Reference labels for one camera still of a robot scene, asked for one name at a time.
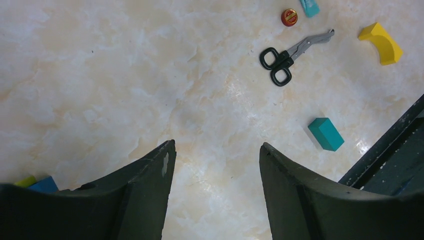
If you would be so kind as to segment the small red round cap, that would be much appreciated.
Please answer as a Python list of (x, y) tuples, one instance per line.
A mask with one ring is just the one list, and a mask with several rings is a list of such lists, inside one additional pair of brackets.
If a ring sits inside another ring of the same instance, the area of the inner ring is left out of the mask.
[(285, 9), (281, 14), (281, 22), (286, 27), (294, 26), (298, 22), (298, 19), (297, 12), (292, 8)]

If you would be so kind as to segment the teal sachet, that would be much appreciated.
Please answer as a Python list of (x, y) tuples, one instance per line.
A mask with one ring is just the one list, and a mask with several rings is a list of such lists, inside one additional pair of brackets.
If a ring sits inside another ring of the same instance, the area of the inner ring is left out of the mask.
[(308, 18), (312, 18), (320, 12), (319, 5), (315, 0), (300, 0), (300, 4)]

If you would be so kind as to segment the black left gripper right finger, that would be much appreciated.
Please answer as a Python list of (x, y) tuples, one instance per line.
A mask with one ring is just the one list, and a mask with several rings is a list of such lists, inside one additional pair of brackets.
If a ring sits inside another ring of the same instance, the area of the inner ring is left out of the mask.
[(421, 240), (424, 194), (389, 196), (332, 181), (265, 142), (259, 168), (274, 240)]

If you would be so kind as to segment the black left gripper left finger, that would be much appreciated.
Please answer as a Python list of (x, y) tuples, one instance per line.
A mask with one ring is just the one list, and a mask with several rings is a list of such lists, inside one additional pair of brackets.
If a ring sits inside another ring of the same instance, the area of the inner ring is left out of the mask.
[(160, 240), (171, 191), (176, 143), (74, 190), (44, 193), (0, 186), (3, 240)]

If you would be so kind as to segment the black handled bandage shears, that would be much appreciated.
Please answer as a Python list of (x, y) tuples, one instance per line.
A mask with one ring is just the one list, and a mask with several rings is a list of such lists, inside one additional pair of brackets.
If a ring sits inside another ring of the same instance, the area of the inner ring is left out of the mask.
[[(270, 79), (277, 87), (284, 87), (292, 80), (292, 73), (289, 68), (294, 64), (294, 61), (304, 54), (310, 46), (329, 42), (334, 34), (335, 30), (330, 29), (325, 33), (307, 36), (282, 52), (278, 52), (274, 47), (268, 47), (260, 53), (259, 63), (264, 69), (270, 71)], [(274, 57), (274, 61), (271, 64), (268, 64), (265, 59), (265, 56), (269, 53)], [(286, 78), (284, 80), (277, 78), (276, 74), (279, 71), (285, 73)]]

